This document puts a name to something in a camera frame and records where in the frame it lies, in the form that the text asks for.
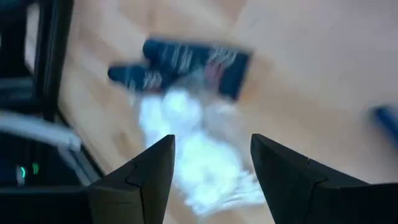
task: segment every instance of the white plastic bag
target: white plastic bag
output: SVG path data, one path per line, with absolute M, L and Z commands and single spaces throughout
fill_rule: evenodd
M 146 147 L 166 134 L 175 135 L 173 184 L 184 202 L 204 217 L 221 210 L 266 202 L 256 175 L 245 169 L 239 141 L 238 111 L 200 78 L 180 80 L 164 95 L 139 98 L 139 124 Z

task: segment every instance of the wooden floor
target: wooden floor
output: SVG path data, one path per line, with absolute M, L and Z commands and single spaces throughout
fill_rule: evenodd
M 398 150 L 367 114 L 369 107 L 398 102 L 397 1 L 75 2 L 59 102 L 106 173 L 144 150 L 128 95 L 110 84 L 108 66 L 140 61 L 146 37 L 163 34 L 255 51 L 238 102 L 247 158 L 251 133 L 261 133 L 367 182 L 398 181 Z M 175 190 L 167 214 L 165 223 L 195 222 Z M 273 221 L 263 206 L 205 223 Z

